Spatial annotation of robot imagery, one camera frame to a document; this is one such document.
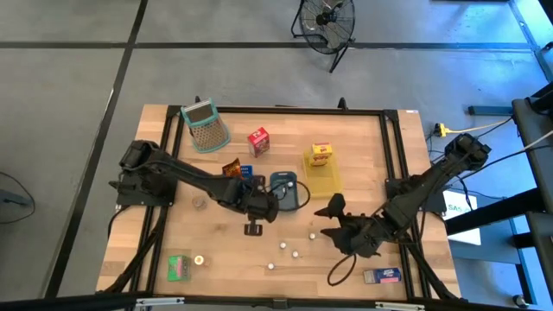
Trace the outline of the steel box grater teal trim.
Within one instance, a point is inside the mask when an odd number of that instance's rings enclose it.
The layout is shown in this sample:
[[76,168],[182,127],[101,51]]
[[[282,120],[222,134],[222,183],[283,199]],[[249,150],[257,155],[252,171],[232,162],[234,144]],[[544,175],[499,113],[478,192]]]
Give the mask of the steel box grater teal trim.
[[211,98],[196,96],[193,104],[182,106],[181,114],[199,153],[214,152],[230,142],[230,132]]

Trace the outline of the black aluminium table frame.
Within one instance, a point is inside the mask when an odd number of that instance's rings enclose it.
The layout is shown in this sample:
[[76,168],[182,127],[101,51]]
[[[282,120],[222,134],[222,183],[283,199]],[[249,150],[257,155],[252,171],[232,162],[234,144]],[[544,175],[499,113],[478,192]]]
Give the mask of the black aluminium table frame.
[[[361,116],[361,117],[378,117],[380,123],[381,135],[383,137],[383,148],[385,152],[385,160],[389,173],[393,173],[390,141],[385,122],[386,117],[390,117],[395,128],[399,129],[399,118],[396,110],[364,110],[364,109],[347,109],[344,105],[339,105],[338,108],[305,108],[305,107],[292,107],[292,106],[222,106],[218,109],[218,112],[231,113],[231,114],[245,114],[248,116],[261,115],[263,116]],[[181,114],[180,105],[145,105],[143,107],[143,114],[141,116],[140,124],[147,123],[148,113],[157,113],[157,118],[162,120],[163,127],[162,134],[158,137],[161,143],[166,143],[168,139],[168,131],[170,130],[172,119],[177,118],[178,125],[176,127],[174,151],[180,151],[181,147],[181,134],[184,127],[184,118]],[[161,209],[168,209],[170,204],[174,204],[174,197],[176,191],[176,184],[170,190],[170,196],[163,200],[153,200],[151,198],[144,199],[143,206],[150,206],[152,209],[155,206],[160,206]],[[132,199],[131,203],[117,203],[118,205],[125,206],[138,206],[136,203],[138,198]],[[142,237],[142,244],[138,246],[138,251],[135,257],[133,257],[133,265],[131,265],[130,272],[125,272],[128,275],[124,275],[124,280],[127,282],[136,273],[142,272],[142,262],[145,255],[150,251],[149,248],[155,244],[160,238],[165,228],[160,223],[160,229],[144,229],[143,232],[147,232],[150,235],[148,237]],[[117,289],[113,292],[97,292],[94,295],[77,295],[77,296],[64,296],[56,297],[49,296],[46,293],[47,298],[34,299],[34,300],[21,300],[21,301],[5,301],[0,302],[0,311],[114,311],[124,308],[136,308],[136,300],[140,298],[152,298],[152,297],[184,297],[185,303],[178,305],[222,305],[222,306],[250,306],[252,308],[271,308],[273,298],[287,298],[287,297],[239,297],[239,296],[206,296],[206,295],[154,295],[154,285],[146,286],[145,291],[127,291],[122,292],[122,289]],[[493,305],[473,303],[461,298],[455,299],[432,299],[422,297],[411,297],[406,300],[390,300],[390,299],[377,299],[377,300],[360,300],[360,299],[311,299],[311,298],[287,298],[289,300],[289,308],[375,308],[376,301],[392,301],[424,305],[426,311],[522,311],[522,309],[499,307]]]

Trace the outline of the yellow plastic bin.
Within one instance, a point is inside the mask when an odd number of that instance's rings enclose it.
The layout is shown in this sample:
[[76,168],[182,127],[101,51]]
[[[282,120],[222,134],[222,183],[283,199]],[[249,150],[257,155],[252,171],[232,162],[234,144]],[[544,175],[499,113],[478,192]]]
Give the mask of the yellow plastic bin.
[[343,190],[337,157],[332,155],[326,165],[311,166],[310,152],[303,152],[304,181],[313,199],[330,199]]

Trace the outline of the red Froot Loops cereal box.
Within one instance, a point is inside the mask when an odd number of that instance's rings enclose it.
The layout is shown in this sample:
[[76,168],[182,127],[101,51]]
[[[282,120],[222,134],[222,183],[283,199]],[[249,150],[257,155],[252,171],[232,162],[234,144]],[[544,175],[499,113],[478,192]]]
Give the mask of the red Froot Loops cereal box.
[[270,149],[270,135],[264,127],[259,127],[248,137],[249,151],[252,156],[259,157]]

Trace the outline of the white sign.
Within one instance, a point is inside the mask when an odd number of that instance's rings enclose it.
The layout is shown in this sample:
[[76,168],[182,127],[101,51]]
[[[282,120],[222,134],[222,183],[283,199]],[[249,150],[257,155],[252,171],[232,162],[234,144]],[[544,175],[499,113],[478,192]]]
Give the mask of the white sign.
[[470,212],[478,209],[477,197],[463,192],[446,190],[442,192],[445,211],[442,218],[446,222],[448,239],[454,242],[480,246],[480,229],[473,225],[475,218],[467,218]]

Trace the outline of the yellow Corn Pops cereal box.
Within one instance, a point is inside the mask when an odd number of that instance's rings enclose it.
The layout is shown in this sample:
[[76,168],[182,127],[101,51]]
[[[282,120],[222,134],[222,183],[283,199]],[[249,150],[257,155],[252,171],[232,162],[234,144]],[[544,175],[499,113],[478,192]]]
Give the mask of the yellow Corn Pops cereal box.
[[308,164],[312,167],[327,165],[333,155],[331,143],[313,143],[308,156]]

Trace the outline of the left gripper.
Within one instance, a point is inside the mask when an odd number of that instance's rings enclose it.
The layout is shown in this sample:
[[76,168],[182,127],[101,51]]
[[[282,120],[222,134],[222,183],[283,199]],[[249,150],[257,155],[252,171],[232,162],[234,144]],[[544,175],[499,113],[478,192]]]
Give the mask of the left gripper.
[[[251,219],[264,219],[272,223],[277,218],[279,200],[272,193],[253,189],[240,199],[238,209]],[[245,224],[246,236],[261,236],[262,234],[263,226],[258,224],[256,220],[250,220]]]

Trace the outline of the black floor fan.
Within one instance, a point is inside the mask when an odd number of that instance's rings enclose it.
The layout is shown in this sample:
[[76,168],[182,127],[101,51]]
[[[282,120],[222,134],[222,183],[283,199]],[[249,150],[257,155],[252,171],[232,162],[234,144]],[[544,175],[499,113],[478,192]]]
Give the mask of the black floor fan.
[[303,38],[315,52],[333,55],[328,70],[332,73],[355,42],[355,23],[353,0],[300,0],[290,33]]

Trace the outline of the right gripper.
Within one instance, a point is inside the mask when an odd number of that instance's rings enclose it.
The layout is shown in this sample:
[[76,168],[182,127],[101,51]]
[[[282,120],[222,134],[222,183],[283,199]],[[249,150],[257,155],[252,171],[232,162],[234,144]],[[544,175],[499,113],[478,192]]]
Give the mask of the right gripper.
[[378,248],[391,238],[390,226],[380,216],[344,215],[345,206],[344,196],[334,194],[326,207],[314,212],[314,215],[320,217],[336,217],[340,223],[340,228],[322,229],[321,233],[330,237],[343,254],[356,254],[365,258],[380,257]]

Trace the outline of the dark neighbouring workbench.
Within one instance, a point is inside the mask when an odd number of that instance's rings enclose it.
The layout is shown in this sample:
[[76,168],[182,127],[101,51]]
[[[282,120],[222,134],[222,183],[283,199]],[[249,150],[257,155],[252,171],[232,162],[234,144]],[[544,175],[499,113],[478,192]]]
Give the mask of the dark neighbouring workbench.
[[512,108],[536,182],[528,192],[534,206],[526,219],[553,303],[553,82],[529,97],[513,100]]

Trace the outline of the black steel beam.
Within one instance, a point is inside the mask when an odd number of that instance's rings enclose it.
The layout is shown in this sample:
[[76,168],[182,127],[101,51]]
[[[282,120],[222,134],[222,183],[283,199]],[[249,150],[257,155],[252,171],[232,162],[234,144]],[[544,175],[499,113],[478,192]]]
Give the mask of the black steel beam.
[[467,218],[475,218],[473,225],[480,228],[527,212],[546,212],[547,205],[537,188],[496,201],[470,212]]

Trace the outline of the brown taco seasoning packet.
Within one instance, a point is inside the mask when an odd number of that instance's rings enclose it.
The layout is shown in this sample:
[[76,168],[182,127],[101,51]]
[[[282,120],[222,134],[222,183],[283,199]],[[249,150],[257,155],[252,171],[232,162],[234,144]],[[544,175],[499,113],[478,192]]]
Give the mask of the brown taco seasoning packet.
[[222,167],[222,173],[227,177],[242,177],[241,163],[238,158]]

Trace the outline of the grey floor object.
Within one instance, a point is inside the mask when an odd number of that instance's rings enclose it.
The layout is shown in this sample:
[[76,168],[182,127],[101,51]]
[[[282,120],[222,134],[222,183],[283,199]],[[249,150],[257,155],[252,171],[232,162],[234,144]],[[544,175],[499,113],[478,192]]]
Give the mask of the grey floor object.
[[22,197],[19,194],[0,189],[0,202],[14,203],[20,206],[26,206],[29,204],[29,200]]

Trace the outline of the teal plastic bin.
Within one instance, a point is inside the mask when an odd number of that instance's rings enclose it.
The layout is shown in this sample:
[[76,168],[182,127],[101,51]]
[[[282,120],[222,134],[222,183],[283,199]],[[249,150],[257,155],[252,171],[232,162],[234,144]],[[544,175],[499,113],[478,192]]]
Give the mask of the teal plastic bin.
[[[294,182],[292,188],[287,188],[289,181]],[[280,186],[285,187],[285,192],[278,192]],[[270,191],[279,201],[279,210],[283,212],[291,212],[299,207],[299,199],[297,193],[297,175],[291,171],[275,172],[270,176]]]

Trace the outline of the blue Frosted Flakes cereal box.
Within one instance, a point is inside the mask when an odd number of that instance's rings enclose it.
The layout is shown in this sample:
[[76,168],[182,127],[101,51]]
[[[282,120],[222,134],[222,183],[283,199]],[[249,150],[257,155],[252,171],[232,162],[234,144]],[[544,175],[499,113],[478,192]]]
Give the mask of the blue Frosted Flakes cereal box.
[[393,283],[402,280],[399,268],[365,270],[363,277],[366,284]]

